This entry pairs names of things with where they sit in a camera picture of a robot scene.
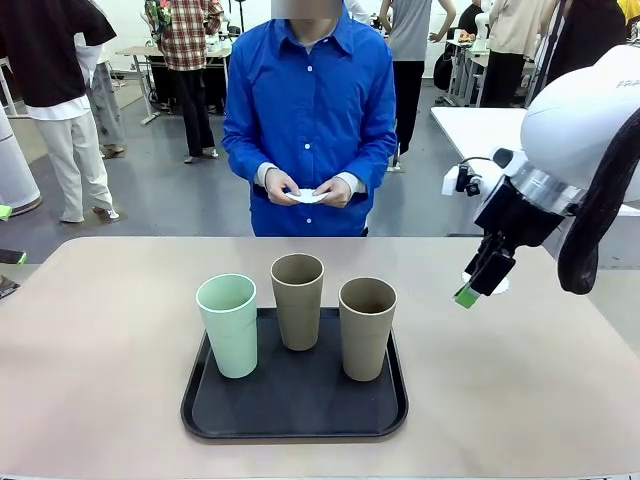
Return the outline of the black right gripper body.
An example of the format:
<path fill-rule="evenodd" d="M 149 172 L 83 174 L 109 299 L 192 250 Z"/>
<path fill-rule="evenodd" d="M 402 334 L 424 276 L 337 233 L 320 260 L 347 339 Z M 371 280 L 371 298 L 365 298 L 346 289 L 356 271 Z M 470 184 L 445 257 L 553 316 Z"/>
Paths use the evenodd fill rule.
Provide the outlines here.
<path fill-rule="evenodd" d="M 474 223 L 486 233 L 500 234 L 506 251 L 537 247 L 576 208 L 576 188 L 547 175 L 522 185 L 503 175 L 482 200 Z"/>

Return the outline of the person's left hand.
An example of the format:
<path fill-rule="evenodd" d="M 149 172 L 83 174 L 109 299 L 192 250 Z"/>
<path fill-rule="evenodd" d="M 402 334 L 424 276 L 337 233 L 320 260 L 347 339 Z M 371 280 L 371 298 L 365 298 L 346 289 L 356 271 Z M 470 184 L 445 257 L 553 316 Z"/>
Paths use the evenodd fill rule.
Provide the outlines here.
<path fill-rule="evenodd" d="M 344 208 L 351 199 L 350 185 L 340 177 L 333 177 L 324 182 L 314 192 L 314 196 L 321 197 L 320 203 L 334 208 Z"/>

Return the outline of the person's right hand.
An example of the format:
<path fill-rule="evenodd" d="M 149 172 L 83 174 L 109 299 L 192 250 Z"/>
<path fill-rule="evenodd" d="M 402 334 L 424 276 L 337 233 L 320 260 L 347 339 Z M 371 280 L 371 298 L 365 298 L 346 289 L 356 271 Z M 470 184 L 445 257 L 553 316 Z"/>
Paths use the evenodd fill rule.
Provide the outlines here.
<path fill-rule="evenodd" d="M 271 203 L 281 206 L 299 203 L 299 188 L 286 172 L 278 168 L 270 168 L 265 175 L 264 185 Z"/>

